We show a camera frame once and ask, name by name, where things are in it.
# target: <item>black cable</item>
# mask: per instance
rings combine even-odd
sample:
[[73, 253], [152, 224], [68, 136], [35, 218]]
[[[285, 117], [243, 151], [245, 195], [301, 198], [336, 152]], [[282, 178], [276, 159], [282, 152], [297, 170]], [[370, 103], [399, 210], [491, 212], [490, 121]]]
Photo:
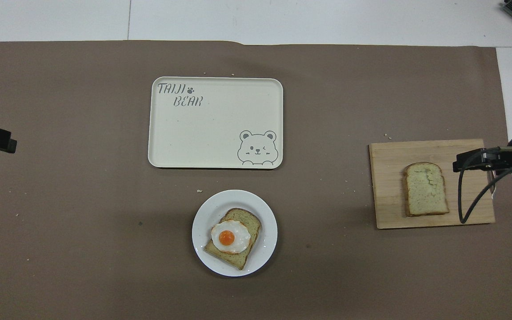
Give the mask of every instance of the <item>black cable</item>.
[[[478, 156], [480, 156], [481, 154], [484, 154], [486, 152], [493, 152], [495, 150], [499, 150], [499, 147], [497, 148], [491, 148], [491, 149], [486, 149], [486, 150], [482, 150], [482, 152], [480, 153], [477, 153]], [[494, 186], [499, 180], [501, 180], [502, 178], [504, 178], [505, 176], [508, 176], [509, 174], [512, 173], [512, 167], [508, 168], [507, 170], [505, 170], [503, 173], [501, 173], [499, 176], [496, 176], [495, 179], [491, 180], [491, 182], [489, 182], [487, 184], [487, 186], [485, 186], [481, 192], [476, 196], [476, 198], [473, 200], [473, 203], [469, 206], [469, 209], [468, 209], [468, 212], [465, 213], [465, 216], [462, 215], [462, 210], [461, 210], [461, 180], [463, 178], [463, 172], [465, 171], [465, 168], [467, 167], [467, 165], [469, 164], [469, 160], [473, 160], [474, 158], [477, 158], [477, 157], [471, 157], [470, 159], [468, 159], [468, 161], [465, 162], [464, 166], [461, 168], [460, 170], [460, 178], [458, 180], [458, 188], [457, 188], [457, 210], [458, 210], [458, 214], [459, 214], [459, 217], [460, 217], [460, 222], [461, 223], [466, 223], [467, 220], [469, 219], [469, 215], [471, 214], [471, 212], [473, 211], [473, 209], [475, 208], [475, 206], [477, 205], [477, 203], [479, 202], [479, 200], [481, 200], [481, 197], [483, 197], [484, 194], [487, 193], [487, 191], [489, 190], [490, 187]]]

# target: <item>egg yolk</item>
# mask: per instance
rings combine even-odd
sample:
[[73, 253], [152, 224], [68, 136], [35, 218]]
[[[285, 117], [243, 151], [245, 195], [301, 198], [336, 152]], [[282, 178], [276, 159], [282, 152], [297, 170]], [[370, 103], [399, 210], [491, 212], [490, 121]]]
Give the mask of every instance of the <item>egg yolk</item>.
[[231, 245], [234, 242], [234, 233], [228, 230], [222, 231], [219, 234], [219, 241], [223, 245]]

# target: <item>toast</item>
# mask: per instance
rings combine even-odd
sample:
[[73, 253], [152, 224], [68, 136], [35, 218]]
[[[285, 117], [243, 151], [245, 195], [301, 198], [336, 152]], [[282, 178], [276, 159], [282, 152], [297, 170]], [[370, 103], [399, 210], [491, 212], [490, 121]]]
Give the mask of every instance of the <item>toast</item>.
[[260, 227], [262, 224], [255, 215], [247, 210], [240, 208], [232, 208], [227, 211], [219, 223], [230, 219], [234, 221], [240, 221], [247, 227], [248, 232], [250, 233], [250, 244], [248, 247], [240, 253], [224, 253], [215, 247], [212, 239], [209, 239], [209, 243], [205, 245], [205, 251], [219, 259], [226, 261], [227, 263], [232, 264], [234, 267], [238, 268], [238, 270], [242, 270], [246, 265], [246, 260], [248, 259], [248, 255], [250, 255], [250, 251], [252, 251], [252, 246], [254, 243], [256, 243], [256, 239], [258, 239], [258, 233], [260, 233]]
[[431, 162], [416, 162], [404, 169], [406, 216], [449, 213], [441, 169]]

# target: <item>white tabletop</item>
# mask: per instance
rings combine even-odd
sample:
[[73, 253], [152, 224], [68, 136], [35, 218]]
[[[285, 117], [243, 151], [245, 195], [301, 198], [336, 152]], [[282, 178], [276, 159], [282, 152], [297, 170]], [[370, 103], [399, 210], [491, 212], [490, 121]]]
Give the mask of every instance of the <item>white tabletop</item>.
[[0, 41], [497, 47], [509, 140], [512, 18], [501, 5], [501, 0], [0, 0]]

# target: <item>plate of food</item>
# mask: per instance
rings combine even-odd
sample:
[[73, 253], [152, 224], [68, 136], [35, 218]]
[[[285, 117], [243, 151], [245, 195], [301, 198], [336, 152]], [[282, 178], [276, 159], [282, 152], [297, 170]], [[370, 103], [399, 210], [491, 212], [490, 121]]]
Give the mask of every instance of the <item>plate of food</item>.
[[244, 190], [226, 190], [207, 199], [192, 228], [193, 247], [212, 271], [250, 275], [272, 257], [278, 242], [276, 217], [268, 204]]

